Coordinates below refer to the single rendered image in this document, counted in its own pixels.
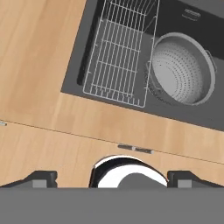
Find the grey metal colander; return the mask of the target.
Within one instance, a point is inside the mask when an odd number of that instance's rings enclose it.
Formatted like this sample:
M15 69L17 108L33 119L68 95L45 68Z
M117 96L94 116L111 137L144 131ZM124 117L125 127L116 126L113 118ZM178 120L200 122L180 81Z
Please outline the grey metal colander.
M194 38L169 32L153 46L147 73L147 88L161 102L198 106L212 96L217 66Z

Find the dark grey sink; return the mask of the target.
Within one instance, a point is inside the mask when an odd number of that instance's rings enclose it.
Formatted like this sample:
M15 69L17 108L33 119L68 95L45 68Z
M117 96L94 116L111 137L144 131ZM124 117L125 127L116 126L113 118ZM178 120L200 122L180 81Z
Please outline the dark grey sink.
M61 90L224 131L224 0L87 0Z

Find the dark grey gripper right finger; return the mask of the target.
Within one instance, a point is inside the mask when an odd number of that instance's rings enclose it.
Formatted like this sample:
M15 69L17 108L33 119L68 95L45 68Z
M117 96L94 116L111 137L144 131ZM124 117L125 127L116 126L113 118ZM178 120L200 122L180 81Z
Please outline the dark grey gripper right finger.
M224 185L201 179L191 171L168 171L167 178L167 185L172 188L224 188Z

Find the black and white round object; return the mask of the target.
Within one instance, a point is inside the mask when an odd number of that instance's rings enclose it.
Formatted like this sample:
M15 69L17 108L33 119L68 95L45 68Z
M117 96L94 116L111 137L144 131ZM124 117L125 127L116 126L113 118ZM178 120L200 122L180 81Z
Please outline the black and white round object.
M165 176L142 160L112 155L99 160L92 168L90 188L153 189L166 188Z

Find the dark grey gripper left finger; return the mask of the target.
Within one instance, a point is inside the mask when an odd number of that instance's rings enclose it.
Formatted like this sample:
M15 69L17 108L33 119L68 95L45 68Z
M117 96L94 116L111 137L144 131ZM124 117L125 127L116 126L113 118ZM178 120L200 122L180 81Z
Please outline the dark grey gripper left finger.
M34 171L26 178L0 185L0 188L57 188L58 173L56 171Z

